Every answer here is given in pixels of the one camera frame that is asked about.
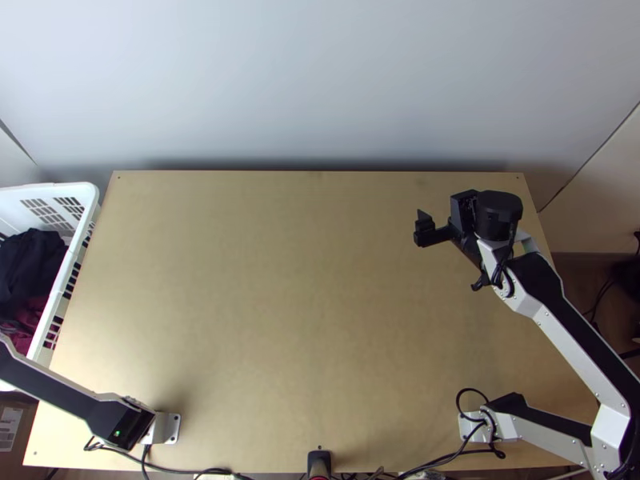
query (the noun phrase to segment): cable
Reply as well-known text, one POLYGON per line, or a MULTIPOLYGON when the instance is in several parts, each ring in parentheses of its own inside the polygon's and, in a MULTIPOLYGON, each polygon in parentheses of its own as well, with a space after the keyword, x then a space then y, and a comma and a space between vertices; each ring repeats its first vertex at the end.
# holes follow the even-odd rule
POLYGON ((58 472, 57 468, 54 468, 51 472, 49 472, 49 474, 44 478, 44 480, 51 480, 56 473, 58 472))
POLYGON ((462 451, 464 450, 464 448, 466 447, 466 444, 469 443, 469 440, 471 439, 471 437, 474 436, 474 434, 480 430, 482 427, 484 426, 484 423, 478 423, 474 429, 469 433, 469 436, 467 436, 463 441, 462 444, 460 445, 460 448, 458 448, 457 451, 451 453, 451 454, 447 454, 447 455, 443 455, 439 458, 436 458, 435 460, 431 460, 428 463, 423 463, 420 466, 416 466, 415 468, 412 468, 411 470, 407 470, 406 472, 402 473, 401 475, 398 476, 398 480, 405 480, 408 477, 411 477, 412 475, 415 474, 419 474, 420 472, 424 471, 424 470, 428 470, 429 468, 435 468, 436 466, 440 466, 440 465, 444 465, 446 463, 452 462, 453 460, 455 460, 457 457, 459 457, 462 454, 462 451))
POLYGON ((149 450, 151 450, 151 445, 145 445, 142 449, 142 460, 140 461, 140 468, 142 470, 142 478, 145 480, 149 480, 149 475, 146 474, 146 456, 149 454, 149 450))
POLYGON ((487 421, 484 418, 473 418, 473 417, 470 417, 469 415, 465 414, 462 411, 462 408, 460 407, 460 398, 466 392, 474 392, 474 393, 480 395, 484 399, 485 403, 489 403, 488 397, 486 395, 484 395, 483 392, 481 392, 480 390, 477 390, 475 388, 470 388, 470 387, 463 388, 456 395, 456 397, 455 397, 455 405, 456 405, 456 408, 458 409, 458 412, 459 412, 460 416, 462 418, 466 419, 466 420, 469 420, 471 422, 477 423, 477 425, 472 429, 472 431, 469 433, 469 435, 464 437, 464 440, 462 441, 462 444, 460 445, 460 448, 458 448, 458 450, 455 451, 455 452, 443 455, 441 457, 436 458, 435 460, 431 460, 428 463, 423 463, 420 466, 412 468, 411 470, 408 470, 408 471, 404 472, 403 474, 397 476, 396 480, 406 480, 406 478, 408 478, 408 477, 410 477, 412 475, 418 474, 418 473, 420 473, 420 472, 422 472, 424 470, 428 470, 428 469, 431 469, 431 468, 435 468, 437 466, 445 465, 445 464, 447 464, 449 462, 452 462, 453 460, 455 460, 460 455, 494 454, 496 457, 500 458, 501 460, 506 458, 506 454, 503 451, 498 450, 494 445, 494 441, 495 440, 499 440, 499 438, 495 434, 496 433, 495 420, 493 419, 493 417, 491 417, 489 411, 488 410, 484 410, 484 409, 481 409, 480 411, 483 412, 487 416, 487 418, 489 419, 489 421, 491 423, 491 441, 488 444, 489 448, 464 451, 466 445, 469 443, 469 441, 474 436, 474 434, 478 430, 480 430, 483 426, 487 425, 487 421))
POLYGON ((115 448, 111 448, 109 446, 106 446, 101 442, 91 443, 94 440, 94 438, 95 438, 95 436, 91 437, 89 439, 89 441, 84 445, 84 447, 82 448, 84 451, 86 451, 86 452, 94 452, 96 450, 104 450, 104 451, 107 451, 107 452, 113 452, 113 453, 116 453, 118 455, 121 455, 123 457, 128 458, 132 462, 136 462, 140 466, 142 466, 144 464, 145 468, 151 468, 153 470, 157 470, 158 472, 164 472, 166 474, 178 474, 178 475, 196 475, 195 478, 199 478, 200 476, 202 476, 204 474, 209 474, 209 475, 233 475, 238 480, 253 480, 251 477, 248 477, 248 476, 243 475, 243 474, 237 474, 237 473, 233 472, 232 470, 229 470, 229 469, 226 469, 226 468, 211 467, 211 468, 207 468, 207 469, 204 469, 204 470, 180 470, 180 469, 174 469, 174 468, 166 468, 164 466, 155 465, 154 463, 146 461, 146 456, 151 451, 151 445, 148 445, 149 448, 148 448, 148 451, 146 452, 146 455, 145 455, 145 452, 143 451, 142 452, 142 458, 136 458, 131 454, 128 454, 126 452, 121 452, 120 450, 116 450, 115 448))
MULTIPOLYGON (((640 254, 640 231, 634 232, 634 236, 636 240, 638 240, 638 248, 636 249, 634 254, 634 257, 637 257, 640 254)), ((615 285, 615 280, 613 279, 613 276, 614 276, 613 273, 610 273, 609 276, 606 278, 605 282, 600 287, 600 290, 598 290, 598 293, 595 296, 594 305, 591 308, 589 308, 586 312, 582 312, 582 315, 591 314, 591 319, 589 320, 589 323, 596 329, 598 328, 598 324, 595 321, 595 315, 598 312, 598 306, 600 305, 600 301, 604 298, 606 292, 608 292, 611 289, 611 287, 615 285)))
POLYGON ((462 411, 462 408, 460 407, 460 398, 461 398, 461 397, 462 397, 466 392, 474 392, 475 394, 480 395, 480 396, 484 399, 485 403, 489 403, 489 399, 487 398, 487 396, 486 396, 486 395, 484 395, 484 393, 483 393, 483 392, 481 392, 480 390, 475 389, 475 388, 471 388, 471 387, 463 388, 463 389, 462 389, 462 390, 460 390, 460 391, 458 392, 458 394, 455 396, 455 406, 456 406, 456 408, 458 409, 458 412, 460 413, 460 416, 461 416, 462 418, 465 418, 466 420, 469 420, 470 422, 482 422, 482 423, 485 423, 485 419, 484 419, 484 418, 472 418, 472 417, 469 417, 468 415, 466 415, 466 414, 462 411))

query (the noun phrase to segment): white wall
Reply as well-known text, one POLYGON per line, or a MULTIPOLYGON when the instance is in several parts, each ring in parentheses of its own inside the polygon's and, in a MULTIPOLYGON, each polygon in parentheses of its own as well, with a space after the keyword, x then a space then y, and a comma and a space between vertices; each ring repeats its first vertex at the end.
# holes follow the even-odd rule
POLYGON ((0 187, 44 182, 46 176, 0 121, 0 187))
POLYGON ((640 230, 640 107, 540 213, 553 251, 635 253, 640 230))
POLYGON ((640 2, 4 2, 0 117, 112 168, 524 170, 538 206, 640 98, 640 2))

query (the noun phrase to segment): tabletop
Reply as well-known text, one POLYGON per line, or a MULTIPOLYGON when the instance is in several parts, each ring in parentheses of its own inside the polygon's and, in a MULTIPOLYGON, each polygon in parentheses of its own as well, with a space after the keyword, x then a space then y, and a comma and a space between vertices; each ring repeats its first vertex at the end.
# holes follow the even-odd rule
MULTIPOLYGON (((531 320, 473 292, 478 272, 450 243, 413 243, 417 208, 444 225, 470 188, 517 194, 548 256, 523 174, 114 172, 51 369, 182 414, 178 443, 151 459, 183 469, 301 472, 322 446, 336 471, 408 470, 458 448, 467 386, 592 421, 588 389, 531 320)), ((40 404, 25 464, 138 469, 83 452, 89 436, 40 404)), ((451 468, 566 464, 502 448, 451 468)))

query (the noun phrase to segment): white plastic basket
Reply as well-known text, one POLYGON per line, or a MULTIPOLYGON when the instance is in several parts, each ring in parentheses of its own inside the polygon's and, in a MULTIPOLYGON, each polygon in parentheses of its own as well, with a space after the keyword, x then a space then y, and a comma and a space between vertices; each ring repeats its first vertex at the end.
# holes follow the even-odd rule
MULTIPOLYGON (((49 366, 82 260, 100 214, 98 188, 88 182, 39 183, 0 189, 0 241, 29 228, 56 230, 67 252, 27 358, 49 366)), ((14 390, 0 381, 0 390, 14 390)))

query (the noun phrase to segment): cardboard box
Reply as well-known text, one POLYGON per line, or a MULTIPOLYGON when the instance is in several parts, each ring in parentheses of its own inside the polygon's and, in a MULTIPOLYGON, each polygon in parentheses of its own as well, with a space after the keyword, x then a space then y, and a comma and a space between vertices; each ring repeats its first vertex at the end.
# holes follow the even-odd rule
POLYGON ((23 466, 38 402, 14 392, 0 393, 0 479, 42 480, 50 469, 23 466))

